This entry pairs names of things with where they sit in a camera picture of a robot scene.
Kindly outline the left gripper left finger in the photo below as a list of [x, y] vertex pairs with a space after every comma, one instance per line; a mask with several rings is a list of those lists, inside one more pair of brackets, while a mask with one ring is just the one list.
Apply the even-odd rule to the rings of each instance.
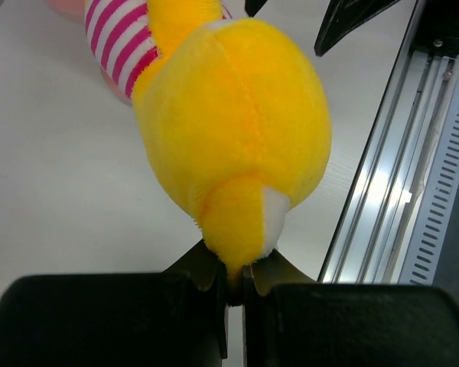
[[0, 366], [219, 366], [226, 325], [226, 269], [199, 242], [162, 272], [14, 281]]

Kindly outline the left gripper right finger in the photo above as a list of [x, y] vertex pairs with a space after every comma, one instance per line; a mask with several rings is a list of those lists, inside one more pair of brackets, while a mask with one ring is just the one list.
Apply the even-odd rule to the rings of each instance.
[[243, 270], [247, 366], [459, 366], [459, 306], [424, 285], [323, 284], [279, 252]]

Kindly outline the aluminium mounting rail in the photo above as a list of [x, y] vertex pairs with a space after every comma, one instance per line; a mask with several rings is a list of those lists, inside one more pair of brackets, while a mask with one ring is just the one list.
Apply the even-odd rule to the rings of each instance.
[[397, 60], [322, 282], [399, 284], [458, 74], [459, 56], [411, 51]]

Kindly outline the yellow plush corner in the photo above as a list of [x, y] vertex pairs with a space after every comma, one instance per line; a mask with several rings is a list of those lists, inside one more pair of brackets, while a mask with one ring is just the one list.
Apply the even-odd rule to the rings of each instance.
[[330, 114], [310, 60], [221, 1], [86, 1], [83, 24], [132, 104], [158, 182], [236, 290], [329, 161]]

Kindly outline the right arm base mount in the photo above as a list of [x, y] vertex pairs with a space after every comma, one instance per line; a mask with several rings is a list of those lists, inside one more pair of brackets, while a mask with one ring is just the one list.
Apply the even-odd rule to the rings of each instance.
[[440, 57], [459, 54], [459, 0], [425, 3], [413, 47]]

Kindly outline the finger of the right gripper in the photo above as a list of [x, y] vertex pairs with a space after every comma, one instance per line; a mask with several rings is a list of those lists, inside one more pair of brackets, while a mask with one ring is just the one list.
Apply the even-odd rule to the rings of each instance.
[[249, 17], [255, 17], [268, 0], [245, 0], [244, 10]]
[[314, 43], [315, 55], [324, 56], [350, 32], [397, 2], [398, 0], [330, 1]]

